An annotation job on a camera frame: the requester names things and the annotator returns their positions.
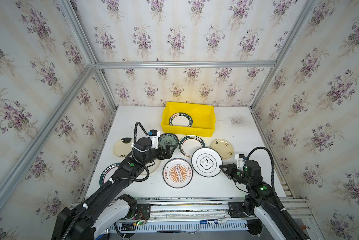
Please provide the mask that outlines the cream floral plate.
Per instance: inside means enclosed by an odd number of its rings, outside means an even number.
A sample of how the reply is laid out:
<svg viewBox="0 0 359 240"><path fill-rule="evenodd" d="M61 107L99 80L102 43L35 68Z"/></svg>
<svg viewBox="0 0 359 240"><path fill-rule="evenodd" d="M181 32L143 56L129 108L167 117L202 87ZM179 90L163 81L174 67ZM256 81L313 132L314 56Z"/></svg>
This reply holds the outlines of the cream floral plate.
<svg viewBox="0 0 359 240"><path fill-rule="evenodd" d="M210 148L215 150L223 160L233 157L234 147L232 143L225 139L215 139L211 142Z"/></svg>

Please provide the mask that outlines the white plate black cloud outline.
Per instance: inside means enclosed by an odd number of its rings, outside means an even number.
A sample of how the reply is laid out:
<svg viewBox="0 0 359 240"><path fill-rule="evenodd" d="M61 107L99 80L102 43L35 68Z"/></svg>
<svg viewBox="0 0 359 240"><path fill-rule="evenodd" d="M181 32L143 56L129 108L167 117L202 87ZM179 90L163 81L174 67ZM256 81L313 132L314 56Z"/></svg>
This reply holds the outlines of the white plate black cloud outline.
<svg viewBox="0 0 359 240"><path fill-rule="evenodd" d="M223 161L217 151L211 148L201 148L193 153L191 164L196 173L212 178L221 172L219 166L223 164Z"/></svg>

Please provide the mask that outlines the white plate teal lettered rim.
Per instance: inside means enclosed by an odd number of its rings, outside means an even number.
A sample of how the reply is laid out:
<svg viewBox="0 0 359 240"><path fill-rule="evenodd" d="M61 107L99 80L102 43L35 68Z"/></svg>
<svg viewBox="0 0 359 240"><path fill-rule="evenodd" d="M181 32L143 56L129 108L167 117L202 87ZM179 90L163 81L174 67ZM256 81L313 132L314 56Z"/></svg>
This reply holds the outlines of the white plate teal lettered rim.
<svg viewBox="0 0 359 240"><path fill-rule="evenodd" d="M189 114L175 113L169 118L169 125L190 128L193 125L193 119Z"/></svg>

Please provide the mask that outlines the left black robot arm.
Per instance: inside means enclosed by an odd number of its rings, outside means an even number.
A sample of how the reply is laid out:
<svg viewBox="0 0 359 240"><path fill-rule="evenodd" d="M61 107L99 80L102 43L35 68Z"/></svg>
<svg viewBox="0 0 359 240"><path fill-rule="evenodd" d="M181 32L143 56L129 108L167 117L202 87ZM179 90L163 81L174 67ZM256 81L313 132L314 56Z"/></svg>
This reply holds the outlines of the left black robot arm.
<svg viewBox="0 0 359 240"><path fill-rule="evenodd" d="M135 199L123 195L121 206L111 209L111 202L133 182L144 182L149 172L147 164L155 160L170 159L178 147L174 141L158 138L157 146L153 137L140 138L132 150L118 165L117 170L98 190L73 209L64 208L57 216L51 238L53 240L95 240L110 225L124 218Z"/></svg>

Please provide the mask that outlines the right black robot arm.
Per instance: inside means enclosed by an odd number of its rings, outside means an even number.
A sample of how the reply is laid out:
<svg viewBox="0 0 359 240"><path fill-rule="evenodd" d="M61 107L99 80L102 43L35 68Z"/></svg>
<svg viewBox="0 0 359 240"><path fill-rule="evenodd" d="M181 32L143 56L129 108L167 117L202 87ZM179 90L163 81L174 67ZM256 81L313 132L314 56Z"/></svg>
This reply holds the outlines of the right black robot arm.
<svg viewBox="0 0 359 240"><path fill-rule="evenodd" d="M228 203L228 214L232 218L253 218L247 222L250 234L258 235L266 227L275 240L310 239L283 206L273 187L263 181L258 162L247 160L242 170L236 164L219 168L228 179L246 186L248 194L244 201Z"/></svg>

